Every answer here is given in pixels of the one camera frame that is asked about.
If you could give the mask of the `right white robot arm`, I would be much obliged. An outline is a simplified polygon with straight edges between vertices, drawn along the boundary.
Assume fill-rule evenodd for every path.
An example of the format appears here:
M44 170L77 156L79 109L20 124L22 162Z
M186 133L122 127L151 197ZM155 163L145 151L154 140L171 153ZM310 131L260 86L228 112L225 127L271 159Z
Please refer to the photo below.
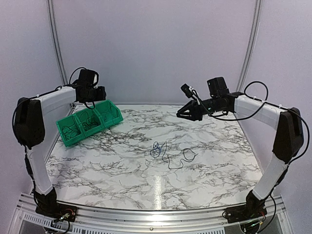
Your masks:
M283 180L288 168L300 159L309 148L311 133L299 109L284 107L268 101L269 89L265 97L252 97L243 92L231 92L223 77L207 81L209 99L201 99L195 88L188 84L181 86L190 101L178 110L178 118L201 121L204 115L218 121L239 122L246 134L259 163L263 163L260 153L266 156L267 167L255 187L246 197L242 215L252 218L260 211L263 203L274 188ZM230 119L226 115L234 114Z

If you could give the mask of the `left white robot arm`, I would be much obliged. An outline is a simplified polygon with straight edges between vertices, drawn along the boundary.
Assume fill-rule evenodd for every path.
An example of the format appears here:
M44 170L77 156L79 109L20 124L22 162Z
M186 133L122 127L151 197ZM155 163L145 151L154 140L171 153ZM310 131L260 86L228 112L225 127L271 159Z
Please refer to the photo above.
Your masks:
M37 207L51 217L60 215L62 209L57 202L53 187L38 146L45 138L44 117L48 113L74 102L87 104L106 99L103 86L98 86L99 74L96 71L79 67L79 76L74 82L34 97L18 100L12 116L13 133L24 147L27 172L33 182L34 200Z

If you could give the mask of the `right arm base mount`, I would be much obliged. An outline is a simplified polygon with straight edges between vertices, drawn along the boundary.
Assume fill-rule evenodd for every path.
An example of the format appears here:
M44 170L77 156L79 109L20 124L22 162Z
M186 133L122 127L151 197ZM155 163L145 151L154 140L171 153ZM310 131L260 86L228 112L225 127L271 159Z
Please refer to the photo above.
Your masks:
M222 217L227 219L228 223L235 223L263 217L267 214L265 208L265 199L258 199L252 191L247 194L246 203L228 207L222 213Z

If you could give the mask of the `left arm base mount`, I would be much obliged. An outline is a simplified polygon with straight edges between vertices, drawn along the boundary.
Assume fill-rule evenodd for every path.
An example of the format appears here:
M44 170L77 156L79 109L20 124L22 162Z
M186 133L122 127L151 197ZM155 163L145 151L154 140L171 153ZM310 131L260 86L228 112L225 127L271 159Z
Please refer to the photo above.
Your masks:
M73 205L62 204L57 202L57 193L53 189L47 195L34 193L34 201L36 203L36 213L44 216L48 216L54 219L60 219L66 214L66 220L74 222L77 215L78 208Z

